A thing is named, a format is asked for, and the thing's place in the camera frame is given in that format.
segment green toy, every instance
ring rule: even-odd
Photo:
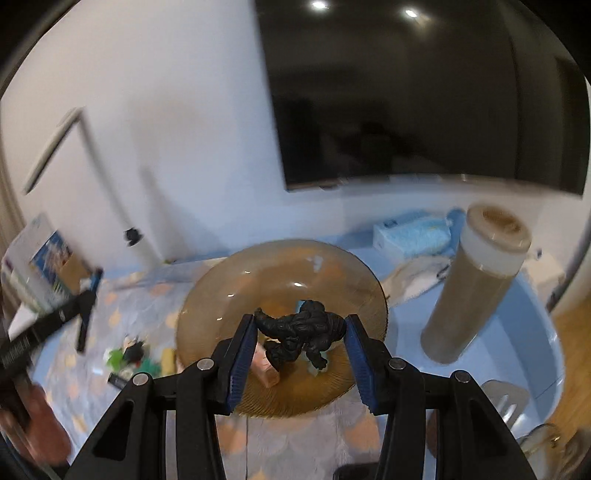
[[[118,348],[117,350],[111,350],[109,352],[109,359],[106,362],[107,367],[109,367],[113,372],[118,372],[124,367],[123,362],[123,350]]]
[[[152,378],[157,378],[160,376],[160,364],[158,362],[153,362],[149,358],[144,358],[141,365],[135,371],[135,373],[140,372],[150,374],[152,375]]]

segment patterned tablecloth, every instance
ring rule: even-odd
[[[84,356],[74,350],[77,322],[64,330],[43,387],[72,439],[73,456],[118,393],[106,381],[105,350],[118,348],[125,335],[146,339],[153,358],[160,358],[163,348],[174,347],[185,297],[216,262],[169,265],[147,275],[103,281]],[[216,421],[229,480],[330,479],[340,465],[376,461],[381,447],[376,419],[355,387],[330,405],[298,417],[234,414]],[[172,422],[169,428],[168,437],[174,438]],[[169,458],[168,478],[176,478],[174,464]]]

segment cylindrical filter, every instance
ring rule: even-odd
[[[468,209],[456,259],[421,334],[429,358],[442,364],[459,358],[495,312],[530,245],[529,229],[507,210]]]

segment pink soap bar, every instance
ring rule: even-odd
[[[251,370],[266,388],[279,383],[279,372],[269,363],[265,348],[260,343],[256,344]]]

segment wooden floor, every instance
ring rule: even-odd
[[[554,319],[566,363],[566,381],[558,408],[549,421],[565,439],[580,426],[591,427],[591,298]]]

